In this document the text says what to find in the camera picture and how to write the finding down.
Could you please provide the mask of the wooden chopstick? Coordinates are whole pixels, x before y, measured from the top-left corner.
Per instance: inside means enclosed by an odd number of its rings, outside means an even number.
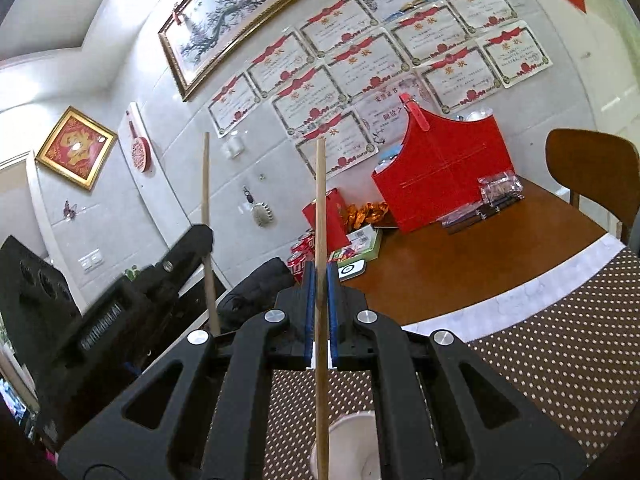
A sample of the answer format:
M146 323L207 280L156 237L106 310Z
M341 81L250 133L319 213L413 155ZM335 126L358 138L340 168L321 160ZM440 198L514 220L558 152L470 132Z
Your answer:
M220 335L220 322L217 312L217 294L215 285L215 274L212 261L212 250L214 244L213 231L209 226L209 144L210 133L204 132L203 167L202 167L202 223L207 228L207 242L204 264L204 290L205 301L208 312L208 326L213 336Z
M329 479L329 379L328 321L326 320L326 139L317 139L316 173L316 259L317 292L314 307L314 340L316 341L316 437L317 474Z

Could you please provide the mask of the pink paper cup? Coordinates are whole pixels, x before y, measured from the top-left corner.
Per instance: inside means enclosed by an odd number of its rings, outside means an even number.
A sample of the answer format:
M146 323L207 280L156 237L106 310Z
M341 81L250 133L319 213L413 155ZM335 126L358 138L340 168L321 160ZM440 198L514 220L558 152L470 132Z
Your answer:
M381 479L374 411L342 415L329 426L329 479Z

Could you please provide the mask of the brown polka dot mat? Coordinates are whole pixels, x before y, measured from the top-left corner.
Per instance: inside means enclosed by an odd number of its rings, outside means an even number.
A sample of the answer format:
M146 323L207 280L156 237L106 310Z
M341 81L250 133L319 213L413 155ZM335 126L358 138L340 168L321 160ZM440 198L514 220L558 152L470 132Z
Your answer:
M594 243L498 302L405 330L326 278L330 428L306 366L274 372L263 479L634 479L639 260Z

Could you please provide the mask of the black jacket on chair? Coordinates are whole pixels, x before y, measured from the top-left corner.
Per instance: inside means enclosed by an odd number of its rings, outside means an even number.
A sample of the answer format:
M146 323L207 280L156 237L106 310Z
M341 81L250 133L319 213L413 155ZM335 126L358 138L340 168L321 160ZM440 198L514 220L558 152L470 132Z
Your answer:
M258 266L217 304L221 333L234 332L252 316L270 310L278 293L295 284L290 269L278 257Z

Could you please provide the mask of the red soda can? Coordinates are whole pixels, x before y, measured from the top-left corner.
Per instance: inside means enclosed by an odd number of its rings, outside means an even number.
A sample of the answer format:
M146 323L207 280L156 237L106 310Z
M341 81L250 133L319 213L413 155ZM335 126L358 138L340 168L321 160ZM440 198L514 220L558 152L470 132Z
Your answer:
M303 281L305 266L308 261L314 261L314 230L303 233L291 246L291 255L286 259L286 266L296 282Z

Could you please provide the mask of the gold framed red picture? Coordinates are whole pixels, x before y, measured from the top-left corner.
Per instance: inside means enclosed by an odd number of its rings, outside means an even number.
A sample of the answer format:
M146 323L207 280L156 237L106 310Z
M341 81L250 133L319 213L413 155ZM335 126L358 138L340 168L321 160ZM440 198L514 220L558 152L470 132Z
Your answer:
M91 191L117 134L69 106L49 133L36 161Z

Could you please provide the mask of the green white flat box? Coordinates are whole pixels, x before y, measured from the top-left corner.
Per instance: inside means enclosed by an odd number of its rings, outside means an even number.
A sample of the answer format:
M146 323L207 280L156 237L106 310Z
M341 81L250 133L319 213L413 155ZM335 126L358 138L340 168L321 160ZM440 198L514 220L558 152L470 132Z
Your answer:
M378 258L382 244L382 233L368 224L363 228L347 235L349 244L334 250L329 255L329 262L336 262L338 266L346 266L357 260L372 261Z

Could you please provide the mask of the packaged snack bag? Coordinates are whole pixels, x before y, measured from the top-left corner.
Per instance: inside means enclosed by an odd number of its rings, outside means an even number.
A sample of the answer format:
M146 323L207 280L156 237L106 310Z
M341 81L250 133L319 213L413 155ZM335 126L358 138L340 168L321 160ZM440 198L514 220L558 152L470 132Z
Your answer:
M512 170L477 179L484 204L495 205L508 196L521 195L524 186Z

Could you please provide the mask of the orange wrapped candies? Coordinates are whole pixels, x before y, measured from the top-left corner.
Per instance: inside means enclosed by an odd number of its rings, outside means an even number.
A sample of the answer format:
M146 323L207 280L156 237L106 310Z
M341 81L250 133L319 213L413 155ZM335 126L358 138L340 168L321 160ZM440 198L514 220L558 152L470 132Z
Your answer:
M388 205L385 202L366 203L361 206L347 206L347 232L357 231L364 226L379 226L388 216Z

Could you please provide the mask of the red gift basket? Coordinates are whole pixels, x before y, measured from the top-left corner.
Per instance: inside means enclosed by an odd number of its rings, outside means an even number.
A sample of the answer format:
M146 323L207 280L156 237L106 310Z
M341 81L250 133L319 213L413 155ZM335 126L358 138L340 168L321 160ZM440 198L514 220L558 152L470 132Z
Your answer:
M410 233L480 200L478 180L514 169L494 116L460 122L400 96L408 124L398 155L372 172L398 229Z

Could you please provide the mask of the brown wooden chair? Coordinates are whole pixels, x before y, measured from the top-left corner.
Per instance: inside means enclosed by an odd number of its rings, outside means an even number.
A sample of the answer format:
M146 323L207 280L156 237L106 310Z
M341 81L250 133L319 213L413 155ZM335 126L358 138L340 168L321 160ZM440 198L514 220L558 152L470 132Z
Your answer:
M570 190L570 204L587 197L622 224L622 241L631 241L639 211L639 152L630 141L612 134L557 128L546 140L551 177Z

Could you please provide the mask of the plum blossom framed painting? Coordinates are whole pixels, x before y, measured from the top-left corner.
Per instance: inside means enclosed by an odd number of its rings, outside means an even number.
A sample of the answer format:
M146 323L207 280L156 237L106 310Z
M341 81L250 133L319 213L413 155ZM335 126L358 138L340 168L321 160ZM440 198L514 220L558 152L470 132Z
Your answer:
M158 31L186 101L242 42L296 0L181 0Z

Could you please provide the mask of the wall light switch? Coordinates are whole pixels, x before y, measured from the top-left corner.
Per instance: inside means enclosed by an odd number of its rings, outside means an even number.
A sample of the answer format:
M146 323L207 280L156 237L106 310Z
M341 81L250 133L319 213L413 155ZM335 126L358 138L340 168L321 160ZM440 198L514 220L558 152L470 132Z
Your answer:
M104 263L104 259L102 256L102 252L99 248L96 248L92 252L89 252L88 255L81 257L78 260L78 263L82 269L82 272L85 274L91 272L92 270L102 266Z

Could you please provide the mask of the butterfly wall sticker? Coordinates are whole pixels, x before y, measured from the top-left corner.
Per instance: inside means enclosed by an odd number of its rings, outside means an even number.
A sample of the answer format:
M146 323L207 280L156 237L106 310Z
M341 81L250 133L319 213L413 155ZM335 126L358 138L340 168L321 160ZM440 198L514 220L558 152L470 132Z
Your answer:
M74 220L77 214L77 205L71 205L68 200L64 203L63 216L67 220Z

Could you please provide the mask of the red round wall ornament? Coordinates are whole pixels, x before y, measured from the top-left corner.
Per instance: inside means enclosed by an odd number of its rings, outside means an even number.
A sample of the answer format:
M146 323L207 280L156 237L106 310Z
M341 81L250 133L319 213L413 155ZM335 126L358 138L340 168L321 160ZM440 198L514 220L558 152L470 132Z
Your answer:
M151 168L151 149L148 140L140 136L137 127L134 125L134 118L130 112L126 112L127 122L131 133L131 159L134 168L142 174Z

